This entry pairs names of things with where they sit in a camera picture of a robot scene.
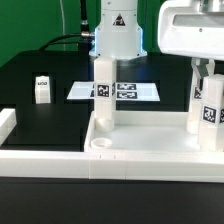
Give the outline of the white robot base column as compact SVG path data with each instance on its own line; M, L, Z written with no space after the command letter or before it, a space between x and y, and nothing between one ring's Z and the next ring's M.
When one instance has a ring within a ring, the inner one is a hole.
M145 57L143 30L137 22L138 0L101 0L101 20L89 55L133 60Z

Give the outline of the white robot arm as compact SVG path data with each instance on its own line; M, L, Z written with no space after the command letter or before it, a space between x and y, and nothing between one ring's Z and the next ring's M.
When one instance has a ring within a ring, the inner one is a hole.
M159 11L162 53L187 56L199 87L208 65L224 61L224 0L166 0Z

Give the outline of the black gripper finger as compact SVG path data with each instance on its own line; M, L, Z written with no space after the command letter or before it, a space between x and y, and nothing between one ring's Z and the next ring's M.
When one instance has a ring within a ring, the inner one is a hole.
M191 66L193 69L193 83L196 87L201 90L203 86L203 78L208 75L207 64L208 59L193 58L191 61Z

